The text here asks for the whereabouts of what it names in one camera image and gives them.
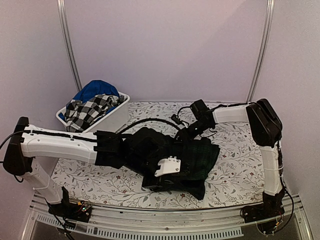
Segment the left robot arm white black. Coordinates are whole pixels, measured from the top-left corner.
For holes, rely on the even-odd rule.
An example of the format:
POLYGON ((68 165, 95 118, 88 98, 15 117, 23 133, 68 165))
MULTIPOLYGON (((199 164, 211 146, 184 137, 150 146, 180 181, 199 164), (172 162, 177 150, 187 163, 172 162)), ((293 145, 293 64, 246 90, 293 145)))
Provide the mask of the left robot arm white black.
POLYGON ((69 201, 66 188, 55 183, 36 157, 72 159, 114 169, 127 167, 158 181, 181 170, 175 140, 146 127, 135 134, 101 130, 75 133, 42 129, 30 124, 27 117, 20 117, 5 140, 8 145, 2 162, 4 169, 29 182, 63 217, 70 217, 81 208, 69 201))

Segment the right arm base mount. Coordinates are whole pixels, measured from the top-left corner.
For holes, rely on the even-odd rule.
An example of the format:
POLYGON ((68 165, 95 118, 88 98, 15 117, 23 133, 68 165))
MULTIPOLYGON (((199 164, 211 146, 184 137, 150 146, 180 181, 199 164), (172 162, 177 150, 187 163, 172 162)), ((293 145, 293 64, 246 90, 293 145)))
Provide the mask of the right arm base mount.
POLYGON ((256 222, 258 231, 263 235, 273 235, 278 230, 279 225, 283 222, 284 213, 282 204, 278 206, 264 203, 246 205, 240 210, 240 216, 244 222, 256 222))

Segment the black white checkered shirt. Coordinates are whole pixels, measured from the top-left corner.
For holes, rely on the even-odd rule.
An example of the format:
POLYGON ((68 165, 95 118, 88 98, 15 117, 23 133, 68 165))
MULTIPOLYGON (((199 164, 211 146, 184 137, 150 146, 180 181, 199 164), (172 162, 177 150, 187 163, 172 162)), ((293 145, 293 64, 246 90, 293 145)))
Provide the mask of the black white checkered shirt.
POLYGON ((128 98, 124 95, 97 94, 88 101, 72 99, 64 113, 68 132, 81 133, 112 112, 128 98))

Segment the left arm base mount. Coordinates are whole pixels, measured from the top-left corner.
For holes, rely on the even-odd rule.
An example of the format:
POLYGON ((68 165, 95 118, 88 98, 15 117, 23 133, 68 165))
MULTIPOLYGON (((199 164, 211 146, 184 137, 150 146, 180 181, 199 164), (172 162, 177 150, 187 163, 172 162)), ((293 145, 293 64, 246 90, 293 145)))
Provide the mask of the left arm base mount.
POLYGON ((57 217, 62 217, 67 220, 74 220, 78 222, 88 223, 92 214, 92 205, 82 201, 77 203, 63 200, 58 204, 51 204, 47 202, 49 207, 48 212, 57 217))

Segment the green plaid pleated skirt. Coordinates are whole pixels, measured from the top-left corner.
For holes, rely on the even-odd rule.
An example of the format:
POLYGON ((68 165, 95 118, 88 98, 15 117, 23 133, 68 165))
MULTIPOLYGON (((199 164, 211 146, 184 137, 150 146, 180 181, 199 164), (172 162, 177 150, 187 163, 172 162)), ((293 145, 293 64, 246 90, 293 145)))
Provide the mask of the green plaid pleated skirt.
POLYGON ((174 186, 169 190, 187 192, 197 200, 205 196, 205 180, 217 162, 220 147, 212 144, 207 137, 194 139, 190 142, 176 141, 162 133, 148 136, 142 142, 142 150, 153 170, 156 162, 169 156, 181 160, 180 172, 173 174, 174 186))

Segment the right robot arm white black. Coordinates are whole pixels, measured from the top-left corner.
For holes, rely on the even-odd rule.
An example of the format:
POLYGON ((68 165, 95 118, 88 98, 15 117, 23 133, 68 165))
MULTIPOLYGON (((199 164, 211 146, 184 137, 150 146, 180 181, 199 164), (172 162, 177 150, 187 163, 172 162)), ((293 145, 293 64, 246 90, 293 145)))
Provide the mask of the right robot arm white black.
POLYGON ((200 99, 192 103, 189 109, 196 121, 176 133, 175 138, 178 140, 191 141, 218 124, 249 124, 251 136, 261 151, 264 169, 263 203, 259 206, 258 213, 262 218, 269 218, 281 206, 285 195, 281 151, 283 124, 270 102, 262 98, 256 102, 220 104, 210 109, 200 99))

